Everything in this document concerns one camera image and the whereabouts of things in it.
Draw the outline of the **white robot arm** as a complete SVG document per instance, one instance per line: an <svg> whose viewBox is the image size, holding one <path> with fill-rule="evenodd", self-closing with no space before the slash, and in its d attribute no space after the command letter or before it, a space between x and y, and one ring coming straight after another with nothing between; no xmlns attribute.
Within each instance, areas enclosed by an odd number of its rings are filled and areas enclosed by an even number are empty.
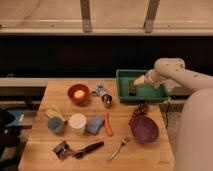
<svg viewBox="0 0 213 171"><path fill-rule="evenodd" d="M192 92L179 121L174 171L213 171L213 76L188 70L181 58L159 58L135 85L171 79Z"/></svg>

